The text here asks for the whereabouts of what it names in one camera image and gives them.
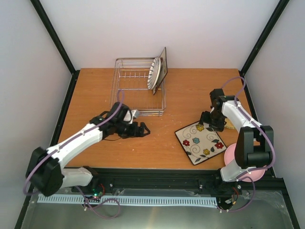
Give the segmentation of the square dark rimmed plate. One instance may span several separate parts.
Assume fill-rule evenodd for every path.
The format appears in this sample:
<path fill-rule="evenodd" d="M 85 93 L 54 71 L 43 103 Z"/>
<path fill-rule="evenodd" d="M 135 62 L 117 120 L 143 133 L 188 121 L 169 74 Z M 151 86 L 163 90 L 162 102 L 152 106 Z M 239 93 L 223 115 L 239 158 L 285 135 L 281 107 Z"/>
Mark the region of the square dark rimmed plate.
<path fill-rule="evenodd" d="M 224 152 L 227 147 L 208 124 L 195 122 L 175 131 L 175 136 L 195 166 Z"/>

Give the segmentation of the wire metal dish rack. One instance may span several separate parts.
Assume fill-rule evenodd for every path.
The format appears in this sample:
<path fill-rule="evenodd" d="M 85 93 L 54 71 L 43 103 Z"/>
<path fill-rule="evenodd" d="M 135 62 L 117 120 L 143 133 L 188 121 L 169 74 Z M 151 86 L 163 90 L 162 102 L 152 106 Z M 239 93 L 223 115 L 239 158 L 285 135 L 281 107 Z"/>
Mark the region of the wire metal dish rack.
<path fill-rule="evenodd" d="M 124 94 L 123 103 L 140 116 L 161 116 L 166 108 L 165 86 L 154 92 L 148 89 L 147 81 L 154 58 L 118 58 L 115 61 L 110 95 L 110 106 Z"/>

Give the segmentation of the round striped white plate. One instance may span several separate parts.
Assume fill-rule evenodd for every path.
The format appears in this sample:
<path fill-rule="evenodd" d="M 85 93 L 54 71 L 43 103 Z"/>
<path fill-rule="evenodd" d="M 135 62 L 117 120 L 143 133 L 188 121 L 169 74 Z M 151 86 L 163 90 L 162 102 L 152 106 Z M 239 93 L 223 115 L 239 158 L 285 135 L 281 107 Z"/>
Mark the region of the round striped white plate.
<path fill-rule="evenodd" d="M 161 69 L 161 59 L 160 57 L 155 57 L 149 70 L 147 88 L 149 90 L 153 89 L 157 83 Z"/>

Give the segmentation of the square floral plate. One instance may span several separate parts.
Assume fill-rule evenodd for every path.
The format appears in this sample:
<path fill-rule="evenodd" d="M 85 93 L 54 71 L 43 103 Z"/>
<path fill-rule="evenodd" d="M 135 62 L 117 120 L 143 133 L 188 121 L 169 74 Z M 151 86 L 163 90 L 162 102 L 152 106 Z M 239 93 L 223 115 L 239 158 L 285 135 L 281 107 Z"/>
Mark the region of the square floral plate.
<path fill-rule="evenodd" d="M 161 84 L 163 80 L 165 79 L 167 73 L 168 73 L 168 65 L 167 65 L 167 49 L 164 47 L 160 57 L 160 73 L 158 76 L 158 80 L 154 88 L 152 89 L 153 95 L 156 94 L 157 90 L 161 88 Z"/>

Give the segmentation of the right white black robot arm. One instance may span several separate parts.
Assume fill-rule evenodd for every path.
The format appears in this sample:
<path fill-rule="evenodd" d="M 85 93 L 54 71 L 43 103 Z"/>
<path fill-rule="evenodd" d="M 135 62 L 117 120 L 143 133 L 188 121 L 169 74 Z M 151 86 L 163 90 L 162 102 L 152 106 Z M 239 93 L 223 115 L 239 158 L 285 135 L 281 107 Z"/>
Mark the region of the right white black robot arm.
<path fill-rule="evenodd" d="M 233 182 L 252 171 L 268 169 L 275 160 L 273 130 L 254 120 L 234 96 L 211 95 L 211 111 L 202 112 L 199 123 L 222 132 L 228 118 L 238 132 L 234 159 L 220 169 L 223 182 Z"/>

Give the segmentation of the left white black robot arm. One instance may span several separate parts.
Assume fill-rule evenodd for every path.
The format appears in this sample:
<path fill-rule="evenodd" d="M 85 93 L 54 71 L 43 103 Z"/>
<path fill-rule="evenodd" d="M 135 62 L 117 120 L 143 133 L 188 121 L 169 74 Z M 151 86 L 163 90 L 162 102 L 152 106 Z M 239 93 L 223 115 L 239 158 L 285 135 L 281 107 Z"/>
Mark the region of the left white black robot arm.
<path fill-rule="evenodd" d="M 96 191 L 99 180 L 89 169 L 66 168 L 66 165 L 85 149 L 113 134 L 122 139 L 144 137 L 150 134 L 150 130 L 144 122 L 97 116 L 65 141 L 47 149 L 36 148 L 30 158 L 25 183 L 32 184 L 46 197 L 72 186 L 83 186 L 89 192 Z"/>

